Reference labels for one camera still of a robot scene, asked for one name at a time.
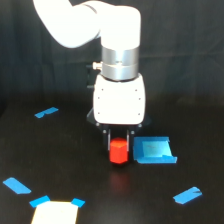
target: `blue tape piece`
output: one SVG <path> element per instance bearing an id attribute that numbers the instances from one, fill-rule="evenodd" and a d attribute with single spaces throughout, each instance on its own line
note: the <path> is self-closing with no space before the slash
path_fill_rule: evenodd
<path id="1" fill-rule="evenodd" d="M 47 202 L 47 201 L 50 201 L 50 198 L 46 195 L 46 196 L 43 196 L 41 198 L 38 198 L 38 199 L 36 199 L 34 201 L 31 201 L 30 202 L 30 205 L 33 208 L 36 208 L 38 205 L 43 204 L 44 202 Z"/>
<path id="2" fill-rule="evenodd" d="M 191 201 L 192 199 L 195 199 L 202 195 L 201 191 L 197 187 L 192 187 L 187 191 L 184 191 L 181 194 L 178 194 L 177 196 L 173 197 L 175 202 L 179 204 L 185 204 L 186 202 Z"/>
<path id="3" fill-rule="evenodd" d="M 40 113 L 35 114 L 35 117 L 37 117 L 37 118 L 42 118 L 45 114 L 52 114 L 52 113 L 54 113 L 54 112 L 56 112 L 56 111 L 58 111 L 58 109 L 55 108 L 55 107 L 52 107 L 52 108 L 50 108 L 50 109 L 47 109 L 47 110 L 45 110 L 45 111 L 42 111 L 42 112 L 40 112 Z"/>
<path id="4" fill-rule="evenodd" d="M 141 164 L 166 164 L 176 163 L 177 157 L 173 156 L 162 156 L 162 157 L 142 157 L 137 159 L 138 163 Z"/>
<path id="5" fill-rule="evenodd" d="M 86 202 L 82 201 L 80 199 L 74 198 L 71 203 L 73 205 L 77 205 L 79 208 L 81 208 Z"/>
<path id="6" fill-rule="evenodd" d="M 29 188 L 24 186 L 22 183 L 20 183 L 18 180 L 16 180 L 13 177 L 10 177 L 9 179 L 3 181 L 3 184 L 5 184 L 8 188 L 10 188 L 16 194 L 29 194 L 31 192 Z"/>

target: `white card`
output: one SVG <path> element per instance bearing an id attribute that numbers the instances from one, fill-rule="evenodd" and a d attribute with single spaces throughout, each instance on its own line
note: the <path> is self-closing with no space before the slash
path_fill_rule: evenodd
<path id="1" fill-rule="evenodd" d="M 36 207 L 31 224 L 75 224 L 77 213 L 71 202 L 48 201 Z"/>

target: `blue cardboard piece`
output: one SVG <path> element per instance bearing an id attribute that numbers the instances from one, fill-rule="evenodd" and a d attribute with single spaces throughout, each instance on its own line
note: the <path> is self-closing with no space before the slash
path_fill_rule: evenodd
<path id="1" fill-rule="evenodd" d="M 179 204 L 185 204 L 199 196 L 201 196 L 202 193 L 197 187 L 192 187 L 187 191 L 184 191 L 181 194 L 176 195 L 174 198 L 175 202 Z"/>
<path id="2" fill-rule="evenodd" d="M 177 157 L 174 156 L 162 156 L 162 157 L 142 157 L 137 159 L 138 163 L 141 164 L 165 164 L 165 163 L 176 163 Z"/>
<path id="3" fill-rule="evenodd" d="M 9 179 L 3 181 L 3 184 L 5 184 L 8 188 L 10 188 L 16 194 L 29 194 L 31 192 L 29 188 L 24 186 L 22 183 L 20 183 L 18 180 L 16 180 L 13 177 L 10 177 Z"/>
<path id="4" fill-rule="evenodd" d="M 135 137 L 134 159 L 142 164 L 176 163 L 168 137 Z"/>
<path id="5" fill-rule="evenodd" d="M 41 198 L 38 198 L 38 199 L 35 199 L 35 200 L 31 201 L 30 205 L 33 208 L 36 208 L 38 205 L 43 204 L 44 202 L 47 202 L 47 201 L 50 201 L 50 198 L 46 195 L 46 196 L 43 196 Z"/>
<path id="6" fill-rule="evenodd" d="M 71 203 L 73 205 L 77 205 L 79 208 L 81 208 L 86 202 L 82 201 L 80 199 L 74 198 Z"/>
<path id="7" fill-rule="evenodd" d="M 47 109 L 45 111 L 42 111 L 40 113 L 35 114 L 35 117 L 42 118 L 45 114 L 52 114 L 52 113 L 54 113 L 56 111 L 58 111 L 58 109 L 55 108 L 55 107 L 52 107 L 52 108 L 49 108 L 49 109 Z"/>
<path id="8" fill-rule="evenodd" d="M 172 156 L 167 141 L 143 141 L 142 144 L 144 157 Z"/>

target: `black surface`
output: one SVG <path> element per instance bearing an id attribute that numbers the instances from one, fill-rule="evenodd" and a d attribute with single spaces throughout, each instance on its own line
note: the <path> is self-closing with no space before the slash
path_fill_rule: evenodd
<path id="1" fill-rule="evenodd" d="M 41 119 L 51 106 L 59 111 Z M 86 201 L 77 224 L 224 223 L 224 108 L 148 103 L 152 125 L 140 136 L 169 136 L 177 164 L 114 167 L 100 131 L 86 122 L 91 105 L 8 104 L 0 119 L 0 181 L 15 177 L 32 190 L 0 184 L 0 223 L 31 223 L 29 201 Z M 185 205 L 173 196 L 193 186 L 203 196 Z"/>

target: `red block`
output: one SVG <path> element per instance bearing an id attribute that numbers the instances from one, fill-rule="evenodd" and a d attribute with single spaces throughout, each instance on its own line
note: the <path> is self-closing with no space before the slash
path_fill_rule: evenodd
<path id="1" fill-rule="evenodd" d="M 110 142 L 110 161 L 122 164 L 128 161 L 127 141 L 122 138 L 115 138 Z"/>

